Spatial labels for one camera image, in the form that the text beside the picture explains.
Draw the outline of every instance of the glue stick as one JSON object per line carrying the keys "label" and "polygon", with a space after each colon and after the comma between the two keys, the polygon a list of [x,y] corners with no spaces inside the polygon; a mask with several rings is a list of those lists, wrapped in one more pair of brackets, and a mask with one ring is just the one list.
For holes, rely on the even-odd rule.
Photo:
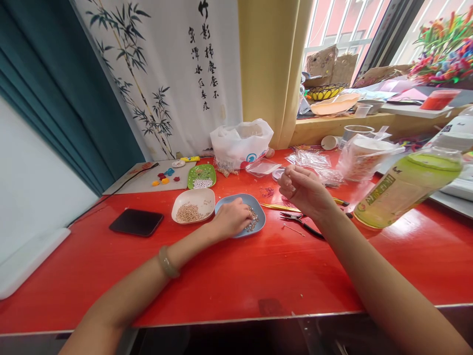
{"label": "glue stick", "polygon": [[184,160],[185,162],[190,162],[190,161],[199,161],[201,158],[199,156],[197,157],[184,157],[181,158],[181,160]]}

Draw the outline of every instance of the hand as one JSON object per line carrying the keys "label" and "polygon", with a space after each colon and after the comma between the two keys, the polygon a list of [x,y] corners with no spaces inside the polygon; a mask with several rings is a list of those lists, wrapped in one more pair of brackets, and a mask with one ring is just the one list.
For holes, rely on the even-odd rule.
{"label": "hand", "polygon": [[234,237],[245,229],[253,220],[248,205],[243,203],[241,197],[231,203],[224,204],[217,212],[209,225],[216,232],[217,241]]}
{"label": "hand", "polygon": [[314,222],[338,210],[330,193],[310,170],[289,165],[277,183],[281,186],[279,192]]}

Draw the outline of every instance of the teal curtain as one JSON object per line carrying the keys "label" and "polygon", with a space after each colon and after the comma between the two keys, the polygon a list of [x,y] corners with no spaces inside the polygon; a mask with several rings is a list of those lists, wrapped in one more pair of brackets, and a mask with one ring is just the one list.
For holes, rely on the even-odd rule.
{"label": "teal curtain", "polygon": [[0,4],[0,95],[101,194],[144,157],[71,4]]}

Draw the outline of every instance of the red container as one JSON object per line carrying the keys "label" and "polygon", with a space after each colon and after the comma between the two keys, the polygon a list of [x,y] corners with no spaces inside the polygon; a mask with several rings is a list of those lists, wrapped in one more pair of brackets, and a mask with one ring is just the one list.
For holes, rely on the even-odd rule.
{"label": "red container", "polygon": [[460,90],[436,90],[429,95],[420,108],[437,111],[444,109],[460,92]]}

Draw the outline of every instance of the smartphone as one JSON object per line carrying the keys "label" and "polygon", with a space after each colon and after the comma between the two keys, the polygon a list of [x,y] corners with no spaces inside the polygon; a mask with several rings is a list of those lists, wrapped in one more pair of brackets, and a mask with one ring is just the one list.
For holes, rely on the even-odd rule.
{"label": "smartphone", "polygon": [[158,228],[163,217],[161,213],[127,209],[113,221],[109,228],[114,232],[148,238]]}

